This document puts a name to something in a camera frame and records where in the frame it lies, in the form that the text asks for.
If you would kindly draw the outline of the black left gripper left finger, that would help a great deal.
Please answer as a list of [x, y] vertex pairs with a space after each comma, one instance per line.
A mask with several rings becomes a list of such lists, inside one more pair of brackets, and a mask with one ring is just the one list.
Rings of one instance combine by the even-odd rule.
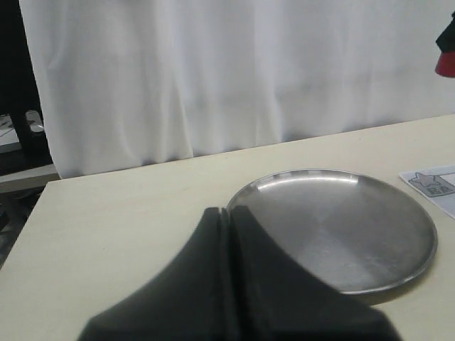
[[150, 282], [91, 318], [80, 340], [230, 340], [223, 216], [204, 211], [182, 250]]

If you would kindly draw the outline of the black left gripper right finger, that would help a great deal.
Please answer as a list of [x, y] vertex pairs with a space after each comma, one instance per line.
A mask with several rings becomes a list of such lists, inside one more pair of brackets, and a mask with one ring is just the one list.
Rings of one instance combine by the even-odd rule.
[[400, 340], [388, 317], [310, 274], [245, 206], [230, 213], [242, 340]]

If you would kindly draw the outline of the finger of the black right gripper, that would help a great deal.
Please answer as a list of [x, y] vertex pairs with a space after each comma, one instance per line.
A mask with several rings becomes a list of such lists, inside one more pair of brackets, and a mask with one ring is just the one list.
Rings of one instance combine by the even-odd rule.
[[436, 45], [441, 53], [452, 53], [455, 50], [455, 12], [451, 15], [450, 24], [436, 39]]

